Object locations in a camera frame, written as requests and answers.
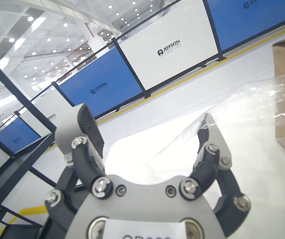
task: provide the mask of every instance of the joyson logo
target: joyson logo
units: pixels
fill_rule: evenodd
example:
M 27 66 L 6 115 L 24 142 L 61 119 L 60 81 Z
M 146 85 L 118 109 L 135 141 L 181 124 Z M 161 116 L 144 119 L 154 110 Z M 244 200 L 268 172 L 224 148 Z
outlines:
M 99 92 L 99 91 L 101 91 L 102 89 L 105 89 L 105 88 L 107 88 L 107 87 L 108 87 L 108 84 L 107 84 L 107 82 L 105 82 L 105 83 L 102 83 L 101 85 L 95 87 L 95 89 L 91 89 L 90 92 L 91 92 L 92 94 L 95 94 L 95 93 L 97 93 L 97 92 Z
M 248 2 L 245 2 L 244 5 L 243 5 L 243 6 L 244 6 L 244 9 L 248 9 L 251 5 L 257 3 L 258 1 L 261 1 L 261 0 L 252 0 L 252 1 L 250 2 L 250 4 L 249 4 Z
M 166 55 L 166 54 L 172 52 L 172 50 L 174 50 L 178 47 L 180 47 L 180 40 L 176 40 L 173 43 L 171 43 L 170 45 L 167 45 L 166 47 L 164 47 L 163 49 L 158 50 L 158 55 L 162 57 L 163 55 Z

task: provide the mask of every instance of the ceiling light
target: ceiling light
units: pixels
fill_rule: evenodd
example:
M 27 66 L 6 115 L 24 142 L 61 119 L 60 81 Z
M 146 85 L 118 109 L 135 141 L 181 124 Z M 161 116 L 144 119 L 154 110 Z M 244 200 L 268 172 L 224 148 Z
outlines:
M 0 107 L 3 107 L 7 104 L 9 104 L 10 102 L 13 102 L 14 100 L 16 100 L 17 98 L 14 95 L 10 95 L 9 97 L 6 97 L 4 99 L 0 100 Z
M 32 23 L 32 32 L 34 32 L 38 27 L 42 25 L 42 23 L 47 19 L 46 16 L 38 17 L 33 23 Z
M 8 65 L 8 62 L 9 62 L 9 57 L 3 57 L 0 60 L 0 69 L 3 70 Z
M 18 48 L 21 47 L 21 45 L 25 42 L 25 38 L 20 38 L 14 43 L 14 50 L 17 51 Z

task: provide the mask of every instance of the wall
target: wall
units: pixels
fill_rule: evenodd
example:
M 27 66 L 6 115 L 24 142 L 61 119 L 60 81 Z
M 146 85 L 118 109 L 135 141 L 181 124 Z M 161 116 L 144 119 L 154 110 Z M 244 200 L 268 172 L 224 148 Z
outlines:
M 202 0 L 180 3 L 174 13 L 120 44 L 146 90 L 217 54 Z M 176 41 L 177 45 L 164 50 Z
M 46 95 L 37 99 L 35 106 L 48 118 L 54 125 L 58 125 L 59 121 L 64 118 L 64 114 L 69 112 L 72 106 L 62 97 L 56 90 L 48 92 Z M 48 134 L 50 131 L 39 122 L 28 110 L 25 111 L 21 118 L 27 122 L 40 136 Z

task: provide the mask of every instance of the white label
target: white label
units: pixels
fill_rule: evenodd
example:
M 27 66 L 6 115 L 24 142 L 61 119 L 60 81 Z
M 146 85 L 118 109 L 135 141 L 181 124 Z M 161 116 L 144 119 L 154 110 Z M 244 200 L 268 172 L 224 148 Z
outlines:
M 103 239 L 187 239 L 184 223 L 106 221 Z

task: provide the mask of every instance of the white floor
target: white floor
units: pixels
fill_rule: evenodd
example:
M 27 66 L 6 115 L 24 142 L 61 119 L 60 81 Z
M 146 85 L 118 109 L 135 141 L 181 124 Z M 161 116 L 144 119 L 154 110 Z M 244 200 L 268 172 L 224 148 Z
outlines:
M 188 175 L 196 157 L 195 138 L 179 143 L 174 156 L 170 148 L 158 153 L 203 111 L 230 92 L 243 91 L 245 83 L 272 78 L 271 45 L 284 37 L 285 34 L 280 35 L 100 125 L 105 140 L 106 173 L 140 184 L 161 182 L 177 174 Z M 252 102 L 249 104 L 250 108 L 254 107 Z M 232 152 L 232 169 L 239 186 L 253 205 L 247 220 L 232 238 L 284 238 L 285 151 L 274 139 L 272 116 L 262 116 L 261 120 L 261 116 L 245 113 L 252 116 L 244 119 L 243 108 L 221 107 L 224 115 L 237 122 L 234 126 L 222 119 L 225 116 L 221 116 L 221 109 L 213 107 L 211 112 L 216 114 L 218 125 L 221 123 Z M 64 169 L 63 156 L 58 148 L 52 149 L 34 167 L 57 181 Z M 51 188 L 31 175 L 20 181 L 5 200 L 5 206 L 19 211 L 43 204 Z M 219 197 L 217 185 L 205 196 L 213 207 Z M 30 217 L 38 222 L 46 218 Z

